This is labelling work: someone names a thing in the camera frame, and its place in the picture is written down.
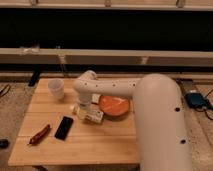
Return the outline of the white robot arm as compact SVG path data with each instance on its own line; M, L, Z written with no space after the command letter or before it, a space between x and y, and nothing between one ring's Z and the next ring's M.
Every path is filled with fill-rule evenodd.
M142 78L99 80L87 71L74 81L81 106L94 94L130 98L141 171L193 171L181 89L170 77L148 74Z

